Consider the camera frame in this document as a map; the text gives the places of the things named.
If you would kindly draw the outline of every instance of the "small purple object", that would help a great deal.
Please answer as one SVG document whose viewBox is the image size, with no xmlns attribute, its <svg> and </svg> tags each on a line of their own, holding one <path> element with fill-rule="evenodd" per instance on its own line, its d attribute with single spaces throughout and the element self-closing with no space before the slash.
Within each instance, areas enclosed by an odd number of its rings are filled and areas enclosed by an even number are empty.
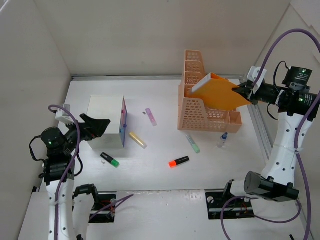
<svg viewBox="0 0 320 240">
<path fill-rule="evenodd" d="M 147 108 L 147 109 L 145 110 L 145 112 L 146 112 L 146 114 L 148 115 L 148 117 L 149 117 L 149 119 L 150 119 L 150 121 L 151 121 L 151 123 L 152 123 L 152 126 L 154 126 L 154 127 L 157 126 L 157 122 L 156 122 L 156 120 L 155 120 L 155 118 L 154 118 L 154 115 L 152 114 L 150 108 Z"/>
</svg>

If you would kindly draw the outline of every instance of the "notebook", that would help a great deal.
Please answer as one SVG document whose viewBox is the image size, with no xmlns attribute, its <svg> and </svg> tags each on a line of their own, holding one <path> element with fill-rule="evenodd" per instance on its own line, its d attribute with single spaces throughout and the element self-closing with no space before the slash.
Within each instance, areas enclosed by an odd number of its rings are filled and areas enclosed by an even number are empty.
<svg viewBox="0 0 320 240">
<path fill-rule="evenodd" d="M 238 86 L 214 73 L 209 73 L 191 89 L 189 97 L 202 99 L 206 107 L 225 111 L 250 104 L 232 91 L 233 88 Z"/>
</svg>

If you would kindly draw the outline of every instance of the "white wall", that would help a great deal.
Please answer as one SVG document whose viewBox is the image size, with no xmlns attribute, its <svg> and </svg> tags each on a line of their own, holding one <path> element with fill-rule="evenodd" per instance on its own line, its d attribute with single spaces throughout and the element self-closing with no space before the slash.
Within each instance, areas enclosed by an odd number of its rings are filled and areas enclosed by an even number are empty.
<svg viewBox="0 0 320 240">
<path fill-rule="evenodd" d="M 304 20 L 300 17 L 300 15 L 295 11 L 295 9 L 290 6 L 283 19 L 281 20 L 278 28 L 275 33 L 269 40 L 266 45 L 262 55 L 259 58 L 257 66 L 260 66 L 264 60 L 264 57 L 269 50 L 270 46 L 273 42 L 285 31 L 295 28 L 301 28 L 311 31 L 318 40 L 320 40 L 320 35 L 313 29 L 313 27 L 309 27 Z M 293 33 L 285 37 L 275 48 L 273 51 L 268 64 L 266 65 L 266 69 L 268 70 L 266 80 L 268 83 L 272 83 L 273 73 L 277 66 L 277 64 L 285 60 L 289 66 L 298 66 L 304 67 L 307 69 L 313 70 L 311 79 L 309 80 L 309 85 L 311 86 L 311 92 L 317 94 L 320 90 L 320 63 L 316 60 L 313 51 L 315 49 L 315 45 L 311 39 L 301 33 Z M 284 76 L 286 74 L 285 68 L 280 67 L 277 74 L 277 84 L 280 85 Z M 263 117 L 264 121 L 267 125 L 267 129 L 269 131 L 269 135 L 272 141 L 275 140 L 278 122 L 272 120 L 267 112 L 266 105 L 261 105 L 261 109 L 263 109 Z M 272 113 L 277 117 L 277 108 L 272 108 Z M 312 195 L 312 224 L 311 230 L 314 236 L 314 239 L 320 239 L 320 231 L 318 227 L 320 226 L 320 206 L 319 206 L 319 198 L 320 198 L 320 154 L 319 154 L 319 136 L 320 136 L 320 114 L 315 119 L 314 124 L 311 130 L 305 137 L 303 143 L 303 152 L 301 154 L 302 160 L 304 162 L 304 167 L 306 169 L 308 180 L 311 189 Z M 297 171 L 296 174 L 296 188 L 300 190 L 299 198 L 301 199 L 303 208 L 307 211 L 306 206 L 306 191 L 303 183 L 303 179 L 301 176 L 300 170 Z"/>
<path fill-rule="evenodd" d="M 3 6 L 0 33 L 0 233 L 13 240 L 39 183 L 41 163 L 30 157 L 29 142 L 55 124 L 47 107 L 64 101 L 71 77 L 32 0 Z M 44 157 L 40 142 L 34 148 Z"/>
<path fill-rule="evenodd" d="M 35 0 L 72 74 L 175 75 L 184 50 L 207 72 L 245 74 L 290 0 Z"/>
</svg>

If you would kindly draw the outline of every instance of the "white box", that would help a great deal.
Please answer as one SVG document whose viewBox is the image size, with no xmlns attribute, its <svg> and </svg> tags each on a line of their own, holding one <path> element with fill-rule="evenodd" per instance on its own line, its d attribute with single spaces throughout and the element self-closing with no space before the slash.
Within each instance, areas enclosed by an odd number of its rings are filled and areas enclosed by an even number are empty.
<svg viewBox="0 0 320 240">
<path fill-rule="evenodd" d="M 123 95 L 91 96 L 87 115 L 94 119 L 110 119 L 104 135 L 88 141 L 92 149 L 122 149 L 125 147 L 127 108 Z"/>
</svg>

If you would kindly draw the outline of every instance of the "storage box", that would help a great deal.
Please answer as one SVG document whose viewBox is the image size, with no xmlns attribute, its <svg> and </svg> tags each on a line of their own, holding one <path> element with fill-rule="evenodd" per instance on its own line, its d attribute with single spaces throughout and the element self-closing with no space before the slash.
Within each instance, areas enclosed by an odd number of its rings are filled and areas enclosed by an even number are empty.
<svg viewBox="0 0 320 240">
<path fill-rule="evenodd" d="M 201 81 L 205 74 L 200 51 L 186 50 L 184 70 L 179 85 L 178 129 L 208 132 L 236 133 L 242 126 L 241 113 L 206 107 L 204 101 L 188 97 L 189 90 Z"/>
<path fill-rule="evenodd" d="M 88 141 L 92 149 L 125 147 L 127 108 L 124 96 L 91 96 L 87 115 L 94 119 L 110 119 L 104 135 Z"/>
</svg>

